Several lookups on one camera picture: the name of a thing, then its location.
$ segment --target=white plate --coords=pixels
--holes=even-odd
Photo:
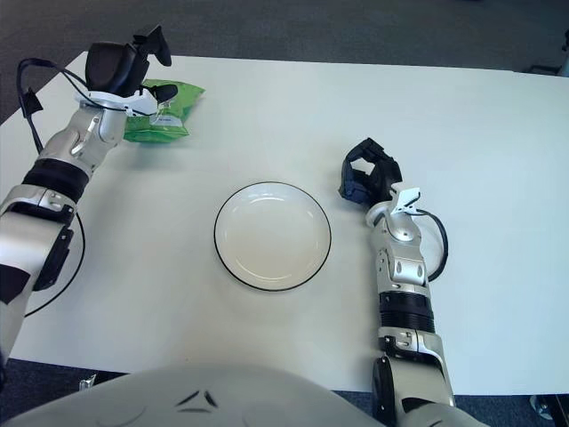
[[[213,237],[229,272],[266,291],[310,280],[324,265],[332,242],[318,202],[280,182],[260,182],[231,196],[217,215]]]

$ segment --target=green snack package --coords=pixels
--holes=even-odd
[[[176,85],[178,93],[171,100],[158,106],[156,114],[147,117],[128,117],[124,138],[133,142],[171,142],[189,135],[184,122],[189,111],[205,89],[170,80],[147,79],[143,83],[147,87],[159,85]]]

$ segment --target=table surface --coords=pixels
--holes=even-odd
[[[83,72],[85,53],[69,66]],[[125,142],[81,200],[87,252],[76,282],[28,318],[17,359],[135,372],[220,361],[278,367],[369,391],[377,294],[364,210],[340,198],[341,162],[373,137],[444,221],[445,273],[431,285],[457,394],[568,392],[565,244],[569,79],[509,71],[174,57],[149,77],[207,92],[188,138]],[[61,77],[39,93],[44,140],[76,109]],[[0,127],[0,196],[36,154],[19,112]],[[324,208],[325,266],[268,294],[222,266],[213,224],[235,190],[288,182]],[[440,244],[421,219],[433,269]],[[80,238],[52,289],[76,266]]]

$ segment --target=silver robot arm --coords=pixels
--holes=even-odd
[[[352,167],[362,158],[374,165],[368,175]],[[399,165],[375,141],[354,147],[342,167],[339,190],[352,202],[369,205],[366,224],[373,229],[381,356],[373,364],[373,417],[394,425],[483,425],[454,407],[443,343],[435,333],[429,275],[421,254],[415,215],[418,188],[404,184]],[[445,266],[446,252],[436,272]]]
[[[123,139],[126,118],[156,113],[158,102],[177,92],[173,85],[141,86],[151,53],[171,65],[160,27],[135,36],[132,44],[91,47],[83,82],[88,92],[76,96],[79,109],[0,205],[0,369],[20,331],[29,296],[57,280],[73,237],[69,225],[79,198],[107,153]],[[53,67],[46,60],[22,63]],[[28,110],[25,99],[20,96],[20,105],[29,117],[38,108]]]
[[[454,406],[443,343],[435,334],[421,232],[413,221],[420,192],[396,183],[391,195],[366,215],[373,227],[383,352],[373,369],[374,411],[387,424],[427,403]]]
[[[5,362],[32,291],[55,283],[73,237],[69,224],[94,170],[123,138],[127,115],[83,102],[0,206],[0,351]]]

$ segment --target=black rim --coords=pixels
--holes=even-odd
[[[304,280],[303,282],[300,282],[298,285],[294,285],[294,286],[290,286],[290,287],[286,287],[284,289],[265,289],[263,287],[258,287],[255,285],[252,285],[250,283],[245,282],[244,280],[242,280],[241,278],[239,278],[238,276],[236,276],[233,271],[231,271],[231,269],[227,266],[227,264],[223,261],[223,258],[221,257],[220,254],[220,249],[217,246],[217,239],[215,238],[215,230],[217,229],[217,220],[219,220],[220,218],[220,214],[221,211],[223,210],[223,208],[225,207],[225,205],[227,204],[227,202],[229,200],[231,200],[231,198],[233,196],[235,196],[235,194],[237,194],[240,191],[243,191],[244,189],[248,189],[249,187],[252,187],[253,185],[259,185],[259,184],[282,184],[282,185],[287,185],[289,187],[293,187],[294,189],[297,189],[299,191],[302,191],[304,194],[306,194],[308,197],[310,197],[312,200],[314,200],[314,203],[316,203],[318,205],[318,207],[320,208],[320,210],[322,211],[322,214],[324,214],[324,217],[326,219],[326,225],[328,226],[328,233],[330,234],[330,242],[328,243],[328,249],[326,250],[326,256],[324,257],[324,259],[322,260],[322,262],[320,263],[320,265],[318,266],[317,270],[314,272],[314,274],[312,274],[312,276],[310,276],[309,278],[307,278],[306,280]],[[252,287],[253,289],[257,289],[259,291],[263,291],[263,292],[283,292],[283,291],[290,291],[291,289],[294,289],[296,287],[302,286],[305,283],[307,283],[309,280],[311,280],[316,274],[318,274],[318,272],[322,269],[322,267],[324,267],[324,264],[326,264],[326,260],[328,259],[328,255],[330,254],[330,248],[332,247],[332,228],[330,227],[330,221],[328,221],[328,215],[326,215],[325,210],[323,209],[323,207],[318,203],[318,201],[313,198],[312,196],[310,196],[309,193],[307,193],[306,191],[304,191],[303,189],[292,185],[292,184],[287,184],[286,182],[280,182],[280,181],[261,181],[261,182],[255,182],[253,184],[249,184],[249,185],[245,185],[244,187],[242,187],[241,189],[238,189],[236,192],[234,192],[231,196],[229,196],[227,198],[227,200],[225,202],[223,202],[223,205],[221,205],[220,210],[217,213],[217,216],[215,217],[215,223],[213,224],[213,243],[215,244],[215,252],[217,252],[217,256],[220,258],[221,263],[223,264],[223,267],[225,267],[225,270],[227,270],[229,272],[229,274],[231,276],[233,276],[234,278],[236,278],[237,280],[239,280],[241,283],[243,283],[244,285],[247,285],[249,287]]]

